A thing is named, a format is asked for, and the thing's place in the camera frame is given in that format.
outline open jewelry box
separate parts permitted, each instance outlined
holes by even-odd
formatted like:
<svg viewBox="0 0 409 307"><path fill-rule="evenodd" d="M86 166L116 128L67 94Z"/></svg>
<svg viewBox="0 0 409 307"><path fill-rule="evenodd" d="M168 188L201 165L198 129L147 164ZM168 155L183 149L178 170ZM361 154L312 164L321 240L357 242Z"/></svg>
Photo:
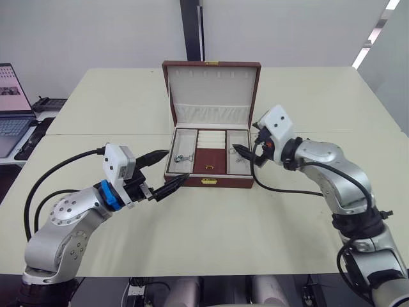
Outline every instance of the open jewelry box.
<svg viewBox="0 0 409 307"><path fill-rule="evenodd" d="M186 186L251 188L250 126L261 65L254 62L164 61L174 133L165 179L190 173Z"/></svg>

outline box lid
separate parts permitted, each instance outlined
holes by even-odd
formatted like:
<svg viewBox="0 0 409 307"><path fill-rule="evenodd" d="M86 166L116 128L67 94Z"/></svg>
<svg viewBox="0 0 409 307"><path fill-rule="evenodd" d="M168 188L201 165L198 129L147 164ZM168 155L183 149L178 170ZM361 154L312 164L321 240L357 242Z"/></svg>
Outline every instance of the box lid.
<svg viewBox="0 0 409 307"><path fill-rule="evenodd" d="M261 65L258 62L164 61L174 125L250 127Z"/></svg>

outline white table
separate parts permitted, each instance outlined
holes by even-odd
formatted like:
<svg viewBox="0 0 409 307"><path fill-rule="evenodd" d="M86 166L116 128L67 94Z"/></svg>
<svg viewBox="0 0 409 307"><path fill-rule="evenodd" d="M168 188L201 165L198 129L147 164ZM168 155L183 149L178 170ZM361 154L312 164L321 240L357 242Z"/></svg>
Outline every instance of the white table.
<svg viewBox="0 0 409 307"><path fill-rule="evenodd" d="M57 114L58 114L57 111L44 111L44 112L38 113L36 119L43 120L44 118L47 118L47 117L56 117ZM28 128L27 132L23 135L21 140L14 146L13 150L8 154L8 156L4 158L0 158L0 165L16 164L20 167L23 167L25 165L25 163L27 162L26 160L16 160L14 159L14 156L17 155L21 151L21 148L26 143L26 141L30 138L30 136L32 135L35 129L36 127Z"/></svg>
<svg viewBox="0 0 409 307"><path fill-rule="evenodd" d="M262 68L253 121L282 104L297 132L400 131L352 67ZM161 69L89 70L47 134L168 134Z"/></svg>
<svg viewBox="0 0 409 307"><path fill-rule="evenodd" d="M409 140L402 132L317 132L303 138L331 141L370 178L380 210L409 264L407 190ZM36 179L53 165L105 142L128 145L135 156L167 148L169 135L45 136L0 205L0 272L20 274L26 239L23 206ZM165 161L143 169L150 186L163 183ZM268 185L310 189L301 173L273 163L258 172ZM86 157L53 174L35 204L58 189L81 189L104 179L101 156ZM50 207L42 212L40 224ZM93 234L79 276L177 276L336 272L341 241L331 212L316 196L252 189L183 187L159 203L123 209Z"/></svg>

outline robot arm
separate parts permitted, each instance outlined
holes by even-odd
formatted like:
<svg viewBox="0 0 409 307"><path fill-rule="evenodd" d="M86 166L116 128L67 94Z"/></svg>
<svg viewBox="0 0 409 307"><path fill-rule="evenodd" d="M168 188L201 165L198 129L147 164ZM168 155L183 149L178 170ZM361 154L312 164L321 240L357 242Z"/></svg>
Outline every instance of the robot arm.
<svg viewBox="0 0 409 307"><path fill-rule="evenodd" d="M157 150L138 159L125 146L105 147L108 180L69 194L53 205L44 226L28 242L19 306L68 306L88 240L112 213L135 201L157 201L175 192L188 174L175 177L160 189L146 184L141 168L168 154Z"/></svg>
<svg viewBox="0 0 409 307"><path fill-rule="evenodd" d="M273 160L288 170L301 171L320 187L332 211L332 224L344 244L339 258L344 257L352 290L361 297L367 294L375 306L403 306L409 300L408 273L383 222L392 212L378 211L366 174L345 159L339 146L296 138L281 106L264 114L254 126L260 130L256 146L263 147L263 155L253 158L256 165ZM242 146L235 148L249 158Z"/></svg>

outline laptop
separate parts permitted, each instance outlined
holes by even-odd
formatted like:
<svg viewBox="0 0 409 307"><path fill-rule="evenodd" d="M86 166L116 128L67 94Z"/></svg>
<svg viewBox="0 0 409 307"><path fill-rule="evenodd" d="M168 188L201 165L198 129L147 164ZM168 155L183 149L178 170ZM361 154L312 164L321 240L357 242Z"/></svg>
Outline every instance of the laptop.
<svg viewBox="0 0 409 307"><path fill-rule="evenodd" d="M9 63L0 63L0 158L7 157L36 118Z"/></svg>

